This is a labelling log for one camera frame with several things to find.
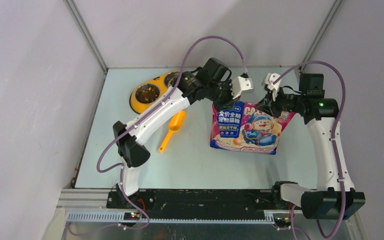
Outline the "yellow plastic food scoop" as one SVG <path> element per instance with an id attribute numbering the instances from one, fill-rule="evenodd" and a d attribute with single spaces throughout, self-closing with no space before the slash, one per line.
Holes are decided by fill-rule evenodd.
<path id="1" fill-rule="evenodd" d="M 167 147 L 167 145 L 169 144 L 170 142 L 170 139 L 172 137 L 172 135 L 176 132 L 178 132 L 182 126 L 183 126 L 183 123 L 186 119 L 186 111 L 185 110 L 181 110 L 179 111 L 178 113 L 176 113 L 170 120 L 169 124 L 168 124 L 168 131 L 167 131 L 167 134 L 166 136 L 164 137 L 160 147 L 158 148 L 158 151 L 160 153 L 163 153 Z"/>

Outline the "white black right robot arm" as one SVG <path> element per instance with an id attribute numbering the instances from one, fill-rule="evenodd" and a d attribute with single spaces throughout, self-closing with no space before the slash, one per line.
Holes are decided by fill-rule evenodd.
<path id="1" fill-rule="evenodd" d="M 366 202 L 365 194 L 355 190 L 346 167 L 340 139 L 340 108 L 333 98 L 325 98 L 321 73 L 300 75 L 298 91 L 284 93 L 280 75 L 268 73 L 262 83 L 267 94 L 258 110 L 278 117 L 283 112 L 303 117 L 314 148 L 316 189 L 292 181 L 277 181 L 271 204 L 284 209 L 290 203 L 299 207 L 306 219 L 347 220 Z"/>

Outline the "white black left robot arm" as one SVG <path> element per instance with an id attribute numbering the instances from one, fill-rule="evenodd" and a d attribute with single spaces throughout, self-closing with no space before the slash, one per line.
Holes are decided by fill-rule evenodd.
<path id="1" fill-rule="evenodd" d="M 215 57 L 193 71 L 179 71 L 168 89 L 156 102 L 128 123 L 113 125 L 117 152 L 122 157 L 118 201 L 125 208 L 138 202 L 141 167 L 151 154 L 145 147 L 148 139 L 165 122 L 192 104 L 207 99 L 218 107 L 231 107 L 237 96 L 232 91 L 232 71 Z"/>

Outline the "yellow double pet bowl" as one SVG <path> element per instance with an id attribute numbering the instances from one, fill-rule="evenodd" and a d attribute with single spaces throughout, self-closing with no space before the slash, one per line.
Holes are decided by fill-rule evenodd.
<path id="1" fill-rule="evenodd" d="M 137 114 L 143 113 L 174 85 L 178 75 L 178 70 L 170 71 L 138 85 L 130 94 L 130 108 Z"/>

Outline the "colourful cat food bag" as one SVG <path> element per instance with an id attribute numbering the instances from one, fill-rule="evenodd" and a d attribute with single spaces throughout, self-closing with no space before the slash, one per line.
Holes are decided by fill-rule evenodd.
<path id="1" fill-rule="evenodd" d="M 212 110 L 210 147 L 267 155 L 277 153 L 282 131 L 295 116 L 283 111 L 274 117 L 243 101 L 235 102 L 233 109 Z"/>

